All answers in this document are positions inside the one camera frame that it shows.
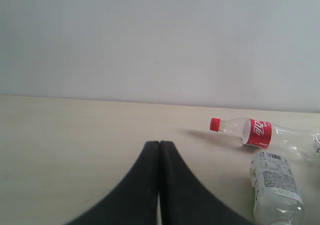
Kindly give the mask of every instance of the beige tabletop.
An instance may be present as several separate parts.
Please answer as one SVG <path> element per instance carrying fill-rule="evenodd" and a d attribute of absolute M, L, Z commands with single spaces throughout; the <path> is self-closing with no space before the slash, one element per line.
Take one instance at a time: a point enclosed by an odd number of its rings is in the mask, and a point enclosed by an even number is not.
<path fill-rule="evenodd" d="M 209 131 L 211 117 L 320 131 L 311 113 L 0 96 L 0 224 L 65 224 L 101 200 L 149 140 L 174 141 L 204 186 L 252 221 L 254 150 Z M 305 224 L 319 224 L 319 169 L 291 167 Z"/>

